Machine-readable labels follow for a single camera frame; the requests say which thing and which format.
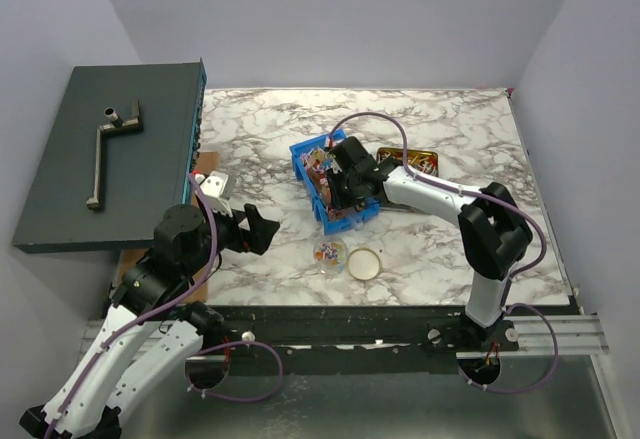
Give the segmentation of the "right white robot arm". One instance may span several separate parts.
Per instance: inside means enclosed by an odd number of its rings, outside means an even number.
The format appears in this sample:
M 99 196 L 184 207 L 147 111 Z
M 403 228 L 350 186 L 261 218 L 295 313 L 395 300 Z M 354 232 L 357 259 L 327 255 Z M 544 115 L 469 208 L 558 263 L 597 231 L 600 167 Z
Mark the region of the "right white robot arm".
M 459 229 L 465 258 L 473 270 L 459 335 L 474 351 L 493 343 L 495 327 L 503 317 L 509 276 L 533 238 L 508 189 L 497 182 L 466 189 L 421 174 L 404 158 L 378 161 L 355 137 L 330 145 L 327 152 L 332 159 L 327 181 L 337 208 L 362 206 L 374 199 L 436 216 Z

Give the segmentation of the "clear glass jar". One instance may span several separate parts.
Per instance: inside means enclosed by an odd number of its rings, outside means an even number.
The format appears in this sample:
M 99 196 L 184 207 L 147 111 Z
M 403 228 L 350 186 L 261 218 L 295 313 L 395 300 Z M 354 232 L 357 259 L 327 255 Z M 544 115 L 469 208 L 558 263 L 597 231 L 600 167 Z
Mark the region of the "clear glass jar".
M 313 259 L 320 272 L 336 275 L 342 272 L 347 263 L 348 248 L 337 236 L 322 236 L 316 240 Z

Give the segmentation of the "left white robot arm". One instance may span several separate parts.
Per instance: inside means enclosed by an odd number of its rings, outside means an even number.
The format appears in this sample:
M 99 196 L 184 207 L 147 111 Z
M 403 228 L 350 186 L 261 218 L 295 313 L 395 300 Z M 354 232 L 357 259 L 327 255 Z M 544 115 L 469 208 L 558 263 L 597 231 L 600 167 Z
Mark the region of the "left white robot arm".
M 191 354 L 237 339 L 222 315 L 195 301 L 173 311 L 220 251 L 264 254 L 279 230 L 247 204 L 225 215 L 203 205 L 169 208 L 152 247 L 117 288 L 89 350 L 47 403 L 20 426 L 34 438 L 117 438 L 127 413 Z

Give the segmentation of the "blue candy bin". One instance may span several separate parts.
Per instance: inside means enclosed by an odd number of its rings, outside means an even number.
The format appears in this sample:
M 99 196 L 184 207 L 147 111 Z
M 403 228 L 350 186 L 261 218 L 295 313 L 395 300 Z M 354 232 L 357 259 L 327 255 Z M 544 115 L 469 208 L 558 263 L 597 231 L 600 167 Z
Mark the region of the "blue candy bin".
M 303 142 L 292 145 L 289 150 L 291 152 L 292 170 L 298 181 L 301 181 L 305 186 L 307 193 L 311 200 L 311 207 L 314 218 L 322 225 L 325 235 L 336 235 L 350 229 L 349 223 L 345 220 L 345 216 L 342 218 L 332 219 L 329 217 L 329 207 L 324 203 L 321 194 L 312 179 L 310 178 L 304 159 L 309 158 L 313 152 L 322 149 L 328 145 L 328 134 L 322 134 L 312 139 L 305 140 Z M 380 212 L 380 204 L 374 199 L 368 199 L 366 206 L 361 213 L 363 220 L 368 222 L 376 217 Z

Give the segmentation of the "metal candy tin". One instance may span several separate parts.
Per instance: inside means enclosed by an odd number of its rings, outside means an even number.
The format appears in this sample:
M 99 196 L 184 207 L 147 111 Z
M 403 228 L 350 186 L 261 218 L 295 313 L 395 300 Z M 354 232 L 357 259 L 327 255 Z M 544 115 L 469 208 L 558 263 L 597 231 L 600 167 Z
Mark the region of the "metal candy tin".
M 391 159 L 391 162 L 398 168 L 403 167 L 402 163 L 402 149 L 393 147 L 380 147 L 376 152 L 376 161 L 378 163 L 384 162 L 386 159 Z M 407 152 L 408 164 L 413 169 L 420 173 L 431 175 L 434 177 L 439 176 L 439 157 L 436 152 L 427 150 L 409 149 Z M 380 208 L 382 210 L 392 211 L 404 211 L 404 212 L 417 212 L 417 209 L 407 205 L 392 203 L 388 199 L 379 200 Z

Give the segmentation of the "round jar lid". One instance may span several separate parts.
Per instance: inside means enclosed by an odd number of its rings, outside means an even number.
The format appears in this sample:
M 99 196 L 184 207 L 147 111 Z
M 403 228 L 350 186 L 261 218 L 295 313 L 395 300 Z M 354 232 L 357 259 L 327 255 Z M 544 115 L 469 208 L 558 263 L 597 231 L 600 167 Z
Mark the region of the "round jar lid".
M 370 281 L 380 274 L 382 262 L 374 250 L 361 247 L 349 253 L 347 270 L 358 281 Z

